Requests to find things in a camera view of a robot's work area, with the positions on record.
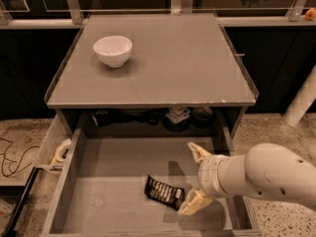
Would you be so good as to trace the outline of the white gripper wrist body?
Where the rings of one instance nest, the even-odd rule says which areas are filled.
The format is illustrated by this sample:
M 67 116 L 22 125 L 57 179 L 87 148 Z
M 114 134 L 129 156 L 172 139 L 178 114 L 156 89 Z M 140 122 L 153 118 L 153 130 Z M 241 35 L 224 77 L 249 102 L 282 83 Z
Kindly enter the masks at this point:
M 205 157 L 198 167 L 197 180 L 203 192 L 212 198 L 227 198 L 227 192 L 219 181 L 219 166 L 227 159 L 224 155 L 210 155 Z

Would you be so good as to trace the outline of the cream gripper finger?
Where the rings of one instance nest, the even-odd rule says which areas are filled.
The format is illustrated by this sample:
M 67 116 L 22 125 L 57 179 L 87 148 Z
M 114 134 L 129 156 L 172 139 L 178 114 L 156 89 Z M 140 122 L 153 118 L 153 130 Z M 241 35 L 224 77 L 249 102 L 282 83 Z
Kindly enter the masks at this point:
M 188 146 L 191 149 L 193 157 L 198 164 L 200 164 L 206 157 L 210 156 L 208 151 L 193 142 L 189 142 Z
M 213 202 L 213 198 L 208 196 L 202 189 L 191 189 L 186 199 L 181 204 L 178 213 L 190 216 L 205 208 Z

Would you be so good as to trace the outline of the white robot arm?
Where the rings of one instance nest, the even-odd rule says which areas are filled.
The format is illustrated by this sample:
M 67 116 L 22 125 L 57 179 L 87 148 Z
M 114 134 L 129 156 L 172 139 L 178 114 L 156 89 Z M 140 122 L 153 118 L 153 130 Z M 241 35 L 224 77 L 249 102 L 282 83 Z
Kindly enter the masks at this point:
M 214 155 L 193 142 L 188 146 L 198 164 L 198 187 L 181 204 L 181 215 L 236 196 L 316 208 L 316 166 L 283 146 L 261 143 L 236 156 Z

